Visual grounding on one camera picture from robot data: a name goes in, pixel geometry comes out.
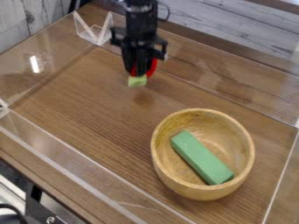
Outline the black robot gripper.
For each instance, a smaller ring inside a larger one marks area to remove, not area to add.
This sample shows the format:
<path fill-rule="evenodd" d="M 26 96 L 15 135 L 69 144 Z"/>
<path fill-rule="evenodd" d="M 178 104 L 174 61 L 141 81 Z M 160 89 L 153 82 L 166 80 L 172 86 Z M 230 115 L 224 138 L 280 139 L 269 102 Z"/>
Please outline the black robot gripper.
<path fill-rule="evenodd" d="M 154 74 L 157 59 L 165 60 L 168 42 L 157 35 L 157 0 L 124 0 L 125 26 L 110 28 L 110 44 L 121 49 L 125 70 L 136 77 L 136 52 L 152 58 L 146 78 Z"/>

